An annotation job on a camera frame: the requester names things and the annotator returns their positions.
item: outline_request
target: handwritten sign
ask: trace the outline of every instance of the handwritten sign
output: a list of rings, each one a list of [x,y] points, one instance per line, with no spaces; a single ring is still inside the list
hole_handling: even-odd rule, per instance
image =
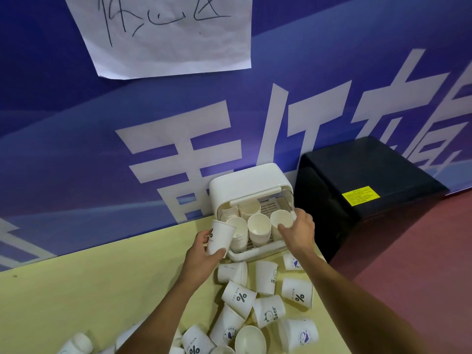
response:
[[[97,74],[251,68],[252,0],[66,0]]]

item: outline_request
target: table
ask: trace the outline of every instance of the table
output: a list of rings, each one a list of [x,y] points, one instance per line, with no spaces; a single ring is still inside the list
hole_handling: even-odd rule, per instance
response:
[[[0,273],[2,353],[55,354],[79,331],[91,338],[94,353],[113,344],[164,297],[195,234],[210,228],[211,220],[187,222]],[[279,264],[277,294],[284,277],[308,279],[304,272],[286,272],[282,254],[267,257]],[[248,287],[255,290],[254,262],[248,270]],[[216,320],[224,287],[215,278],[210,277],[191,298],[179,325],[182,332],[195,323],[208,330]],[[318,343],[297,353],[350,352],[316,293],[312,310],[285,304],[288,318],[310,317],[320,334]],[[263,329],[268,353],[282,352],[276,328]]]

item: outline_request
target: container lid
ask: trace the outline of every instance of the container lid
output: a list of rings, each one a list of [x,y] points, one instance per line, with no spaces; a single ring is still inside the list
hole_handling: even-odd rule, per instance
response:
[[[274,163],[225,174],[214,178],[209,184],[209,196],[215,214],[224,203],[237,199],[244,203],[282,190],[290,190],[293,193],[292,185]]]

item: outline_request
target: yellow warning label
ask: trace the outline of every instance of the yellow warning label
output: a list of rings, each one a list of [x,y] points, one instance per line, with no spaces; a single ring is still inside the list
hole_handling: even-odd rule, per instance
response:
[[[372,190],[370,186],[361,187],[357,190],[352,190],[342,194],[344,198],[351,204],[351,206],[356,206],[368,202],[370,200],[378,199],[380,196]]]

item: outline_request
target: person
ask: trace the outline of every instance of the person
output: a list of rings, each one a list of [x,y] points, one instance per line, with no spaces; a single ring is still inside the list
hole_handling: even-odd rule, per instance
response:
[[[298,259],[349,350],[357,353],[427,353],[419,333],[384,303],[336,272],[314,251],[315,224],[295,209],[291,228],[279,225],[288,250]],[[171,290],[117,354],[168,354],[174,333],[192,294],[209,278],[225,255],[207,256],[209,231],[198,232]]]

